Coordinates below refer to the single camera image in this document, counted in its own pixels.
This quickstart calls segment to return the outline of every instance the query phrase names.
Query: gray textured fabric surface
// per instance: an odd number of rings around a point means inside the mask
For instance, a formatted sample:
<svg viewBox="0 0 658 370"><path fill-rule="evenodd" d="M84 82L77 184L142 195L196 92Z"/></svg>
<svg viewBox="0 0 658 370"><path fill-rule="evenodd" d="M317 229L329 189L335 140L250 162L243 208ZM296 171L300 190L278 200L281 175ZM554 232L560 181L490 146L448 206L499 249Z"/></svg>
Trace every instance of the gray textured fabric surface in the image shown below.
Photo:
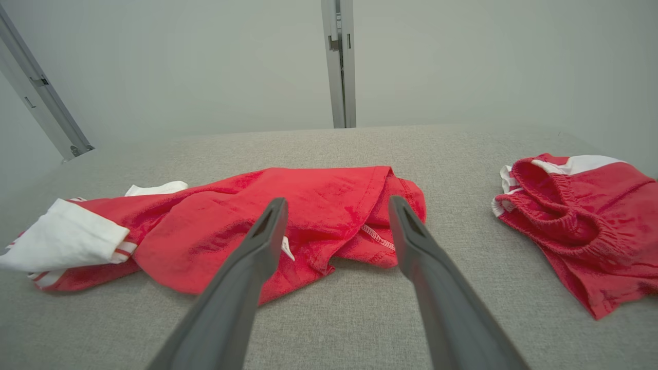
<svg viewBox="0 0 658 370"><path fill-rule="evenodd" d="M427 227L533 369L655 369L658 300L594 321L539 249L490 209L498 172L550 152L595 154L567 134L531 128L406 126L182 138L98 149L0 207L8 244L55 198L121 196L132 184L191 186L267 167L391 165L424 191ZM411 283L397 269L335 261L329 277L257 312L246 369L427 369ZM0 368L141 369L193 297L134 275L74 294L36 290L0 271Z"/></svg>

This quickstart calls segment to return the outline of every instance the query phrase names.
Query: red stripe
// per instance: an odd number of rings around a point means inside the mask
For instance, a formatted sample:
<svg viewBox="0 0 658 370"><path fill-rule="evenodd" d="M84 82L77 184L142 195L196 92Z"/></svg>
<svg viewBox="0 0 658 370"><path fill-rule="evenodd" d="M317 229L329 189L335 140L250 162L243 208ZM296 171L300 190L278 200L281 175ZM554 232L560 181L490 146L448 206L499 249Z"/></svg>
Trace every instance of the red stripe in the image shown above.
<svg viewBox="0 0 658 370"><path fill-rule="evenodd" d="M32 280L33 280L34 282L37 282L37 281L41 280L41 279L42 279L42 278L43 278L48 272L49 272L49 271L44 271L44 272L40 273L39 276L37 276L36 278L34 278L34 279L32 279Z"/></svg>
<svg viewBox="0 0 658 370"><path fill-rule="evenodd" d="M114 252L115 252L115 253L122 254L122 255L126 255L126 256L128 256L128 257L131 256L131 255L130 255L130 252L127 252L127 251L124 251L124 250L120 250L120 249L118 249L118 248L115 249Z"/></svg>

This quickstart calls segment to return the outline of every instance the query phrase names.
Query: white wall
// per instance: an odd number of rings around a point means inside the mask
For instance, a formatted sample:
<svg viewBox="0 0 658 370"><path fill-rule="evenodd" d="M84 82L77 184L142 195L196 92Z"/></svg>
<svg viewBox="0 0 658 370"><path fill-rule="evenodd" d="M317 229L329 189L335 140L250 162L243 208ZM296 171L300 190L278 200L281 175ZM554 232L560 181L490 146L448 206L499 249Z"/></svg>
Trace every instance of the white wall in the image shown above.
<svg viewBox="0 0 658 370"><path fill-rule="evenodd" d="M357 126L552 126L658 176L658 1L357 0L354 23Z"/></svg>
<svg viewBox="0 0 658 370"><path fill-rule="evenodd" d="M96 147L333 127L319 0L0 2Z"/></svg>
<svg viewBox="0 0 658 370"><path fill-rule="evenodd" d="M0 200L38 181L62 159L0 72Z"/></svg>

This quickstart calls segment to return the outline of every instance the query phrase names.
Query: crumpled red clothing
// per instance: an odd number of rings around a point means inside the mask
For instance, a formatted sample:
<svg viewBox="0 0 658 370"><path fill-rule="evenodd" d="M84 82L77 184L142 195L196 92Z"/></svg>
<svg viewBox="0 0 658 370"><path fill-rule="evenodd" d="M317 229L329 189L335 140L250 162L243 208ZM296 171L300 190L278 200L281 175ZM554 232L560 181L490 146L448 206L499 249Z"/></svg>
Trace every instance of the crumpled red clothing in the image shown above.
<svg viewBox="0 0 658 370"><path fill-rule="evenodd" d="M562 283L601 319L658 292L658 184L600 155L542 154L501 170L496 216L542 249Z"/></svg>
<svg viewBox="0 0 658 370"><path fill-rule="evenodd" d="M397 265L388 220L393 195L403 196L425 220L421 190L390 167L272 168L174 194L79 201L128 228L125 241L138 246L124 263L70 268L41 288L81 290L143 269L165 286L200 294L267 204L284 197L295 261L282 254L263 286L263 304L332 273L334 256Z"/></svg>

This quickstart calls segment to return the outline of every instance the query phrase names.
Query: red fabric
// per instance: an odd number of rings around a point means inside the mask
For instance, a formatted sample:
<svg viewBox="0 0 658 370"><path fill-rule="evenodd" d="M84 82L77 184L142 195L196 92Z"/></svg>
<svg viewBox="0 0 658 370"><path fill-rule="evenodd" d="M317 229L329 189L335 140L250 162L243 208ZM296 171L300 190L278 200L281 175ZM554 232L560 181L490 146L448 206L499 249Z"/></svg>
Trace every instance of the red fabric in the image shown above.
<svg viewBox="0 0 658 370"><path fill-rule="evenodd" d="M600 319L622 302L658 292L658 184L628 163L575 174L517 161L521 190L497 196L499 218L541 247L562 283Z"/></svg>
<svg viewBox="0 0 658 370"><path fill-rule="evenodd" d="M360 231L368 225L392 242L391 195L405 197L425 220L421 190L390 167L266 169L174 194L76 202L130 229L126 241L138 248L125 263L68 269L45 290L80 290L141 268L163 285L200 294L267 204L285 197L295 261L281 254L263 286L263 304L332 273L333 256L395 266L395 252Z"/></svg>

